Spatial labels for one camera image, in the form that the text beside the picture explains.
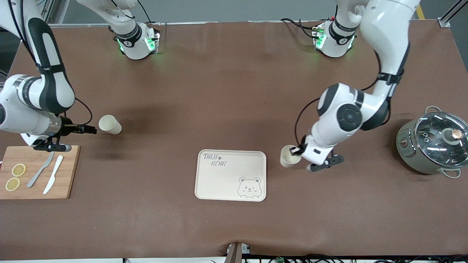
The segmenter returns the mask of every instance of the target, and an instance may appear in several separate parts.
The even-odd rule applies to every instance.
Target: white tray
[[[266,155],[262,152],[202,150],[195,195],[199,199],[260,202],[266,197]]]

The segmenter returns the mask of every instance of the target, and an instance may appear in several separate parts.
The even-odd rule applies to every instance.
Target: pot lid
[[[431,161],[446,168],[468,164],[468,124],[450,113],[422,116],[415,126],[418,147]]]

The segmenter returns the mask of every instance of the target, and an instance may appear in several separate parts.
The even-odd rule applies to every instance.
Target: bear face
[[[262,195],[262,189],[260,189],[260,178],[255,177],[253,180],[241,177],[239,179],[241,183],[237,189],[237,193],[242,197],[253,198]]]

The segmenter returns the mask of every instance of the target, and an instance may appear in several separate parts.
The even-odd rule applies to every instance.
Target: yellow tape
[[[416,8],[416,14],[417,14],[417,18],[418,19],[426,19],[424,17],[424,13],[423,13],[423,10],[421,8],[421,5],[418,5],[417,8]]]

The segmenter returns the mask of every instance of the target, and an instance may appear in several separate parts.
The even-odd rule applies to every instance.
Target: gray knife
[[[44,169],[46,169],[49,166],[49,164],[52,162],[52,159],[54,158],[54,153],[55,152],[51,152],[51,154],[49,155],[47,160],[45,160],[45,163],[42,165],[42,167],[39,169],[39,171],[37,171],[37,173],[34,175],[34,177],[31,178],[31,180],[28,182],[26,187],[31,188],[34,185],[34,183],[36,182],[39,175],[41,175],[42,171],[44,171]]]

